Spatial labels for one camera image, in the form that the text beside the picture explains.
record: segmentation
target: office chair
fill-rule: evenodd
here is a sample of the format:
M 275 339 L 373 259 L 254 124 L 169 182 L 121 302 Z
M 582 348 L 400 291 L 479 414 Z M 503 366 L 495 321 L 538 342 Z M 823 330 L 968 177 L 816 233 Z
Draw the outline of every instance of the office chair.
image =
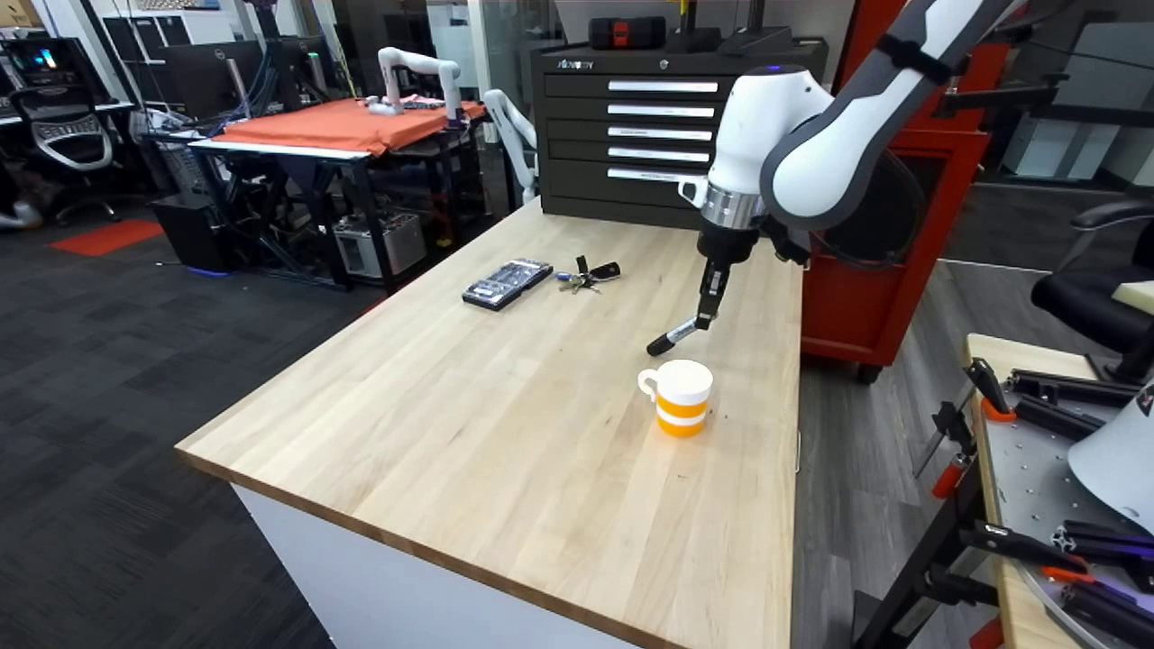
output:
M 24 88 L 12 93 L 12 108 L 24 120 L 36 150 L 60 170 L 67 185 L 45 218 L 64 225 L 67 218 L 93 211 L 105 220 L 115 220 L 115 211 L 93 194 L 93 172 L 115 164 L 115 140 L 105 129 L 90 92 L 76 82 Z
M 1109 267 L 1085 265 L 1095 233 L 1120 225 L 1143 225 L 1132 257 Z M 1074 249 L 1036 284 L 1031 302 L 1120 352 L 1117 368 L 1103 368 L 1107 380 L 1139 382 L 1154 366 L 1154 313 L 1117 302 L 1115 291 L 1123 280 L 1154 280 L 1154 201 L 1095 207 L 1074 218 L 1074 232 Z

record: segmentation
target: mug handle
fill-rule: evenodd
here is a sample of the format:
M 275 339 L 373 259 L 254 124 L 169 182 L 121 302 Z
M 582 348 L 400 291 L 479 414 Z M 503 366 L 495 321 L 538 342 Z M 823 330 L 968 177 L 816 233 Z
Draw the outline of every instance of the mug handle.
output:
M 637 391 L 656 399 L 656 370 L 637 370 Z

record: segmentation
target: white mug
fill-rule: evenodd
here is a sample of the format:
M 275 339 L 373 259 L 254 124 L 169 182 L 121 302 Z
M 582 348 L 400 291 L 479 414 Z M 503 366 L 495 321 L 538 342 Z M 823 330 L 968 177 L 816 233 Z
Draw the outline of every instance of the white mug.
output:
M 695 438 L 711 414 L 714 370 L 695 361 L 667 361 L 637 370 L 637 391 L 656 403 L 656 426 Z

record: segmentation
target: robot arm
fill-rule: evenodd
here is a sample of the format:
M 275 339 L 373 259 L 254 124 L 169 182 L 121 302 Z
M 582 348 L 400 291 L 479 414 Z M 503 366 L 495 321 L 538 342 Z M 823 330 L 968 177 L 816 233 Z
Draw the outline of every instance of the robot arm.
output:
M 518 185 L 518 201 L 532 201 L 538 197 L 538 128 L 501 92 L 488 92 L 479 101 L 496 128 L 501 147 Z
M 701 214 L 700 307 L 652 339 L 647 357 L 711 330 L 728 267 L 750 259 L 762 232 L 778 232 L 781 249 L 787 226 L 823 232 L 853 218 L 887 140 L 1015 7 L 1024 0 L 907 0 L 837 99 L 804 68 L 735 80 L 705 182 L 679 185 Z
M 412 52 L 397 52 L 397 47 L 381 47 L 373 54 L 381 76 L 385 76 L 385 111 L 400 114 L 405 101 L 400 101 L 400 82 L 397 82 L 397 66 L 419 71 L 419 76 L 435 76 L 441 80 L 441 93 L 443 93 L 443 114 L 456 120 L 460 114 L 460 88 L 456 76 L 460 68 L 453 61 L 441 61 L 441 59 L 426 59 L 426 54 L 412 54 Z
M 1019 5 L 907 0 L 839 99 L 769 150 L 762 165 L 764 211 L 800 232 L 846 220 L 887 140 Z

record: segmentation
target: drawer handle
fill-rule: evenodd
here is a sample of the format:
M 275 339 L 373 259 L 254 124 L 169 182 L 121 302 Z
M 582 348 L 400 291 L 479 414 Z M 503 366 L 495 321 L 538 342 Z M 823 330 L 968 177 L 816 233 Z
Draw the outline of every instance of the drawer handle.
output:
M 637 185 L 681 185 L 681 182 L 695 182 L 692 172 L 623 170 L 623 165 L 609 165 L 605 177 L 614 177 L 614 182 L 637 182 Z
M 714 140 L 714 129 L 637 129 L 637 128 L 609 128 L 609 136 L 635 136 L 635 140 Z
M 609 114 L 714 120 L 714 108 L 688 104 L 605 104 Z
M 705 150 L 609 147 L 609 160 L 711 164 Z
M 609 80 L 609 93 L 717 93 L 717 82 Z

